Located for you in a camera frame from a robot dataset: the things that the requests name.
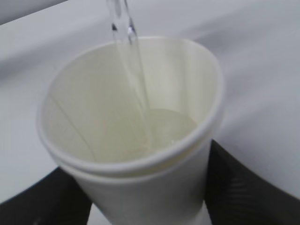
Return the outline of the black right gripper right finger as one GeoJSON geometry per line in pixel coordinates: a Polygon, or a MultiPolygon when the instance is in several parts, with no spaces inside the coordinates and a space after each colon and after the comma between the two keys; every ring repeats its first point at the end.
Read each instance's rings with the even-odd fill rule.
{"type": "Polygon", "coordinates": [[[205,203],[214,225],[298,225],[300,201],[212,141],[205,203]]]}

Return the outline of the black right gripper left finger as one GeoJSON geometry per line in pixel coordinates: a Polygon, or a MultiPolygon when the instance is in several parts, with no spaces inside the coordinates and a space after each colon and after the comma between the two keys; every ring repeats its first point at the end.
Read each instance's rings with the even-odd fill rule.
{"type": "Polygon", "coordinates": [[[1,203],[2,225],[85,225],[91,201],[76,181],[57,168],[1,203]]]}

